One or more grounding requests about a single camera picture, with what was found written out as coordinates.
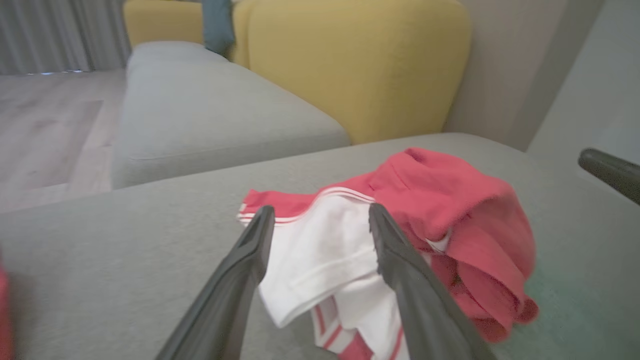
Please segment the teal throw pillow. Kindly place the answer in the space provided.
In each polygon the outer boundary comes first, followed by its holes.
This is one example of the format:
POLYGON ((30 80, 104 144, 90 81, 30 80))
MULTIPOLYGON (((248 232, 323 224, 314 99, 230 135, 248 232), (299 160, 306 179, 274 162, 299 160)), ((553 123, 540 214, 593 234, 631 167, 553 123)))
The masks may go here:
POLYGON ((226 56, 234 44, 233 0, 201 0, 203 44, 226 56))

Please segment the narrow yellow sofa back cushion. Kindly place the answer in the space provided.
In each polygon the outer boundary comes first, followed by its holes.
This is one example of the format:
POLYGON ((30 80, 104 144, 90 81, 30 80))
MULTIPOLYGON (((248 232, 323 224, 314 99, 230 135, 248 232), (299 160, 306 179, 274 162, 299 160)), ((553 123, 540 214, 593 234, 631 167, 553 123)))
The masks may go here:
MULTIPOLYGON (((249 22, 259 0, 234 0, 232 22, 235 43, 227 59, 250 67, 249 22)), ((126 0, 123 16, 131 48, 142 43, 183 41, 204 44, 202 5, 182 0, 126 0)))

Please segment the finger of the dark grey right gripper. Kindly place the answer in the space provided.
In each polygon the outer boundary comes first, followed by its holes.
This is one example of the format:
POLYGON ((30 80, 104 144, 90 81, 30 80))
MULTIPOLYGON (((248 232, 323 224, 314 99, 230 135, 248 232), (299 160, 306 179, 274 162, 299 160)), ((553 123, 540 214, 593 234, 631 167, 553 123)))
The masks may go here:
POLYGON ((624 198, 640 206, 640 165, 596 148, 583 149, 578 158, 578 165, 624 198))

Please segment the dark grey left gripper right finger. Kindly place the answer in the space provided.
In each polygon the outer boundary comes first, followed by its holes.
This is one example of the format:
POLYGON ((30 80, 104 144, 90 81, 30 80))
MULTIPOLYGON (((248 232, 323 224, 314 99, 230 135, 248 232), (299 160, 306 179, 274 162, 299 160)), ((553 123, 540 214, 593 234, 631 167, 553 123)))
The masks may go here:
POLYGON ((497 360, 444 284, 380 203, 369 207, 377 271, 394 291, 410 360, 497 360))

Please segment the grey sofa seat cushion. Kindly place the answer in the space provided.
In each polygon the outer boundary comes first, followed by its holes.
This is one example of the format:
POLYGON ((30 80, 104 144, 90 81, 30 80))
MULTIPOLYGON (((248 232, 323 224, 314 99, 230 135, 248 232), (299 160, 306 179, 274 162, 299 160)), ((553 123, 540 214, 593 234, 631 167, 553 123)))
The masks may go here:
POLYGON ((110 183, 123 189, 350 145, 317 107, 203 45, 137 45, 110 183))

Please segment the red number 23 jersey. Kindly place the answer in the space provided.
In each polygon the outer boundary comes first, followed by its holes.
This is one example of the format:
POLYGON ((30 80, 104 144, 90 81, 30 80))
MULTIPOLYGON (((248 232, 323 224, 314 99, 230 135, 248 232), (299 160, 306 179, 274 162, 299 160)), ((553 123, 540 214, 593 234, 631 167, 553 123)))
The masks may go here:
POLYGON ((383 205, 483 339, 508 339, 538 306, 525 292, 535 240, 514 189, 447 153, 418 147, 317 193, 250 191, 275 226, 259 293, 272 321, 310 312, 316 346, 339 360, 410 360, 396 296, 377 272, 370 205, 383 205))

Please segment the wide yellow sofa back cushion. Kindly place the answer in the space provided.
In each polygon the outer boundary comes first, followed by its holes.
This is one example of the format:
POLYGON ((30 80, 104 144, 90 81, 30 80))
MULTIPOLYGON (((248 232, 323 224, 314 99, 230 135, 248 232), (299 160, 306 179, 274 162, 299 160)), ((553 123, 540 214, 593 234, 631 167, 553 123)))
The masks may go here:
POLYGON ((336 120, 353 144, 439 133, 472 34, 457 0, 260 0, 249 68, 336 120))

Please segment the grey curtain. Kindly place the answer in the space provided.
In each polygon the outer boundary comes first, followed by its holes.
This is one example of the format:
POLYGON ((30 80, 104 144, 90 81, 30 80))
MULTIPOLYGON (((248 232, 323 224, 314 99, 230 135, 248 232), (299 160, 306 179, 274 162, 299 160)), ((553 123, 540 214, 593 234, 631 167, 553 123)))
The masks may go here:
POLYGON ((124 68, 125 0, 0 0, 0 76, 124 68))

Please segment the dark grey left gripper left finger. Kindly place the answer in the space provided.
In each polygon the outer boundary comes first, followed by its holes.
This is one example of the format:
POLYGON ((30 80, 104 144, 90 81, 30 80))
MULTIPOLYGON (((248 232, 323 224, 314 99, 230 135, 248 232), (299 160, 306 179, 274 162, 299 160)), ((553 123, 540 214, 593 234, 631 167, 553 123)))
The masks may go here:
POLYGON ((265 277, 275 210, 261 207, 155 360, 240 360, 256 287, 265 277))

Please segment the red shorts with white stripes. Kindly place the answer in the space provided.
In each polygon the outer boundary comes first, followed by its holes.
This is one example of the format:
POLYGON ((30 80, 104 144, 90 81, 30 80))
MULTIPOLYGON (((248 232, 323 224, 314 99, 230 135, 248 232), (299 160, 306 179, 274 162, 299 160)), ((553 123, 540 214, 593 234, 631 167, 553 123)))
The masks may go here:
POLYGON ((9 278, 0 264, 0 360, 14 360, 9 278))

